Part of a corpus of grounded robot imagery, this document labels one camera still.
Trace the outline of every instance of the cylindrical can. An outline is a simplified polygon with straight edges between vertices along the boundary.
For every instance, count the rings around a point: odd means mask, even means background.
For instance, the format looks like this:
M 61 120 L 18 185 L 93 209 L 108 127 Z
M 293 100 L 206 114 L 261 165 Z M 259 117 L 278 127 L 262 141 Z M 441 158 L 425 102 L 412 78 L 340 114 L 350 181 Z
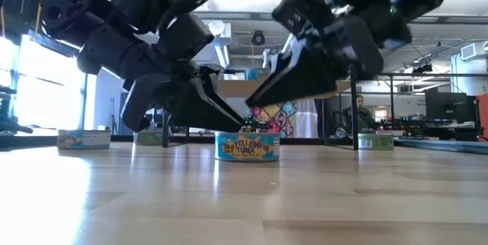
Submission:
M 264 133 L 216 133 L 215 158 L 236 162 L 278 161 L 280 136 Z

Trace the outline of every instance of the person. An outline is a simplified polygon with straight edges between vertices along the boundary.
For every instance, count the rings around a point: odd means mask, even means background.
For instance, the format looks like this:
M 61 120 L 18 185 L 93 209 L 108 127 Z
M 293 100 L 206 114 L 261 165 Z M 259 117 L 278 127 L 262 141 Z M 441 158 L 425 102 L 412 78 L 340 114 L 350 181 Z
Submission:
M 364 129 L 375 129 L 376 122 L 374 121 L 373 117 L 369 109 L 363 107 L 364 104 L 364 96 L 357 95 L 356 96 L 356 107 L 358 108 L 358 130 L 359 132 L 363 132 Z M 343 111 L 344 117 L 346 117 L 345 127 L 346 130 L 350 132 L 352 129 L 352 107 L 346 108 Z

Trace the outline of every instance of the yellowfin tuna label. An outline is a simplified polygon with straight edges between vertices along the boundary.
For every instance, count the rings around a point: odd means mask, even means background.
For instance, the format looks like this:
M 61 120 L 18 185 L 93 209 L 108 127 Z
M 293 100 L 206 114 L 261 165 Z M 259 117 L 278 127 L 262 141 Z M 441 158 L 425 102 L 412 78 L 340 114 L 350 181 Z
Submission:
M 217 157 L 222 160 L 276 160 L 277 140 L 273 135 L 223 135 L 216 137 Z

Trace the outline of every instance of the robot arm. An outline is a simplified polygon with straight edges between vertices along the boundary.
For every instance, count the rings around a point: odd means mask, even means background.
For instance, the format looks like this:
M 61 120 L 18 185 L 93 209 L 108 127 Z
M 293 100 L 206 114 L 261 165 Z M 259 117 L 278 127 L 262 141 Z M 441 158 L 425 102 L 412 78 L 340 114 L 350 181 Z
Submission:
M 84 73 L 104 67 L 126 80 L 130 95 L 122 119 L 133 131 L 149 125 L 143 118 L 154 105 L 171 114 L 170 124 L 237 131 L 245 122 L 216 93 L 218 69 L 191 60 L 214 38 L 190 14 L 205 1 L 43 0 L 43 28 L 82 48 L 78 65 Z M 378 48 L 409 43 L 408 21 L 442 1 L 282 0 L 273 18 L 297 43 L 273 62 L 273 73 L 247 104 L 262 107 L 330 92 L 352 67 L 359 79 L 373 79 L 383 69 Z M 342 15 L 332 13 L 346 6 Z M 159 34 L 156 44 L 135 36 L 150 31 Z

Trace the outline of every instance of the red object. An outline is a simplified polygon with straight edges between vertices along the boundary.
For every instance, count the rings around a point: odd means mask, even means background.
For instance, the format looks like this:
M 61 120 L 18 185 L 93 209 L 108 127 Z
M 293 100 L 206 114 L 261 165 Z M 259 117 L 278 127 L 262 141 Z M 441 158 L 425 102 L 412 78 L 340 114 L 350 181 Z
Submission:
M 488 138 L 488 95 L 478 96 L 478 101 L 480 103 L 480 121 L 481 127 L 484 128 L 483 136 Z

